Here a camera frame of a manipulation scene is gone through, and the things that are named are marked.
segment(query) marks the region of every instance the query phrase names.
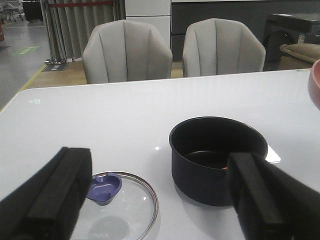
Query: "glass lid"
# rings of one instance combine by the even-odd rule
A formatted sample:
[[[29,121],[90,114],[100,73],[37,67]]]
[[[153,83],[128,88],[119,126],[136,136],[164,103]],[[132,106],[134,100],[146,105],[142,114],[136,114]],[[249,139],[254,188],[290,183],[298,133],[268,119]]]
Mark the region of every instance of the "glass lid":
[[[92,176],[92,181],[105,179],[109,174],[120,177],[120,184],[111,190],[113,195],[118,187],[117,193],[101,203],[91,199],[91,185],[71,240],[142,240],[151,230],[159,210],[153,188],[141,177],[122,171],[98,173]]]

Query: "white cabinet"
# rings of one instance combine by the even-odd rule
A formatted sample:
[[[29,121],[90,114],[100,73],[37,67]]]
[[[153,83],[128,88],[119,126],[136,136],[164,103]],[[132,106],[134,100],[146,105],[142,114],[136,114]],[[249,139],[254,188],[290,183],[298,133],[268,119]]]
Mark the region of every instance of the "white cabinet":
[[[125,0],[125,16],[154,25],[170,47],[171,0]]]
[[[125,0],[126,16],[169,16],[170,0]]]

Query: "floor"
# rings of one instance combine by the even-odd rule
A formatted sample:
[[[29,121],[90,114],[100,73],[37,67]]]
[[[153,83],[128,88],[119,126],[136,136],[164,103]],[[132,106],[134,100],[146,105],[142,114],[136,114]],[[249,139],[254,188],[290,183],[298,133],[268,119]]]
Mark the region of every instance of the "floor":
[[[44,23],[18,18],[2,25],[0,42],[0,109],[50,57]]]
[[[87,84],[81,61],[69,62],[64,71],[45,71],[50,58],[44,23],[18,18],[2,25],[0,42],[0,109],[19,91]],[[181,62],[172,64],[172,78],[182,77]]]

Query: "pink bowl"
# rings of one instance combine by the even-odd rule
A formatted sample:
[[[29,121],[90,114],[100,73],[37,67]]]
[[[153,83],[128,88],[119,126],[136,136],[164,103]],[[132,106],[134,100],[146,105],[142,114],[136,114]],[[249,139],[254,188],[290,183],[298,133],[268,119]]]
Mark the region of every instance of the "pink bowl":
[[[311,100],[320,109],[320,59],[312,66],[308,88]]]

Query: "pot lid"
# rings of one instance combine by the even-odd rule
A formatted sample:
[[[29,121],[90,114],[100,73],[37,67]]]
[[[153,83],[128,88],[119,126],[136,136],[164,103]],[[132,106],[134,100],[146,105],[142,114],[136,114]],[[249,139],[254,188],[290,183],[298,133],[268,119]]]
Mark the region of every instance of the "pot lid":
[[[158,210],[155,191],[141,177],[123,171],[95,174],[71,240],[142,240]]]

